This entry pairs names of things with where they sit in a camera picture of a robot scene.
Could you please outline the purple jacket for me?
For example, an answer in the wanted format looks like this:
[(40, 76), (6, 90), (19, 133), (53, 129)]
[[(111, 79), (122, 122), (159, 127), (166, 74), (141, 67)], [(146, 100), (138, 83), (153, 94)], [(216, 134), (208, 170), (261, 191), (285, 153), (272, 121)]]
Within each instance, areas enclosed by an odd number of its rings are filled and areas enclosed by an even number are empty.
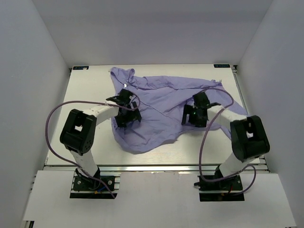
[(185, 104), (192, 105), (193, 95), (204, 88), (211, 103), (228, 106), (229, 110), (247, 115), (247, 111), (224, 92), (220, 81), (187, 78), (180, 76), (135, 75), (134, 69), (113, 67), (110, 77), (116, 93), (123, 88), (139, 96), (139, 111), (142, 120), (119, 128), (112, 119), (114, 139), (123, 150), (140, 154), (153, 150), (165, 143), (171, 143), (189, 131), (200, 131), (189, 123), (182, 125)]

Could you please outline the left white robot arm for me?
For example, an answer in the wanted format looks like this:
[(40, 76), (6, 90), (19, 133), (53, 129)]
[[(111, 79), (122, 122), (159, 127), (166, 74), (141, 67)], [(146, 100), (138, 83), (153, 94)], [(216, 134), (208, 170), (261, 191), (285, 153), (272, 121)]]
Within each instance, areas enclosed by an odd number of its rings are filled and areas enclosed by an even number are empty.
[(100, 177), (96, 175), (99, 172), (98, 166), (91, 152), (96, 127), (112, 118), (119, 128), (125, 128), (134, 121), (140, 122), (140, 104), (134, 100), (137, 97), (131, 91), (122, 89), (118, 95), (107, 98), (104, 103), (85, 110), (70, 111), (59, 139), (73, 155), (77, 171), (85, 176), (84, 184), (89, 189), (94, 190), (100, 185)]

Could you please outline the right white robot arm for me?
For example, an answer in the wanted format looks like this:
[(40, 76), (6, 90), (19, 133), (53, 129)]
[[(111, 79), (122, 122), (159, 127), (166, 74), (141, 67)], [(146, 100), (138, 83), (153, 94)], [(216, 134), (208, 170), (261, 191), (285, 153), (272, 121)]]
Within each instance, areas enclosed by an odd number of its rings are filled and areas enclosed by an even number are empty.
[[(245, 116), (228, 109), (233, 105), (234, 100), (226, 106), (211, 103), (205, 92), (195, 94), (193, 100), (193, 105), (184, 105), (181, 124), (190, 123), (195, 127), (206, 129), (199, 151), (200, 177), (205, 182), (214, 182), (219, 189), (224, 190), (231, 185), (232, 178), (249, 167), (254, 159), (270, 151), (270, 143), (260, 117)], [(206, 179), (201, 169), (202, 151), (213, 123), (229, 130), (232, 153), (217, 167), (214, 177)]]

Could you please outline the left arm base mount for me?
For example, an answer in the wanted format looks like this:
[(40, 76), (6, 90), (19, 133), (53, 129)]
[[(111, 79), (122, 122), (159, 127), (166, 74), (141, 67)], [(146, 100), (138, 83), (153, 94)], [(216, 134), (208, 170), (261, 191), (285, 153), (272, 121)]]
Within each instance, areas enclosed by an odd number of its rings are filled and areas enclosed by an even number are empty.
[(113, 200), (117, 196), (119, 190), (120, 174), (101, 172), (99, 178), (104, 184), (88, 177), (80, 177), (74, 172), (70, 198)]

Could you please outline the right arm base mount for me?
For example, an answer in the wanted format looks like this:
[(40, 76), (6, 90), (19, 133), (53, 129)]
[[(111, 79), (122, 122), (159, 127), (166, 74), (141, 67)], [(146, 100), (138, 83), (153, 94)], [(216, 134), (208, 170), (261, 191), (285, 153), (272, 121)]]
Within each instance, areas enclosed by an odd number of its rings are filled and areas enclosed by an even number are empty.
[(199, 190), (200, 202), (244, 201), (243, 185), (239, 175), (217, 182), (207, 182), (198, 176), (193, 184)]

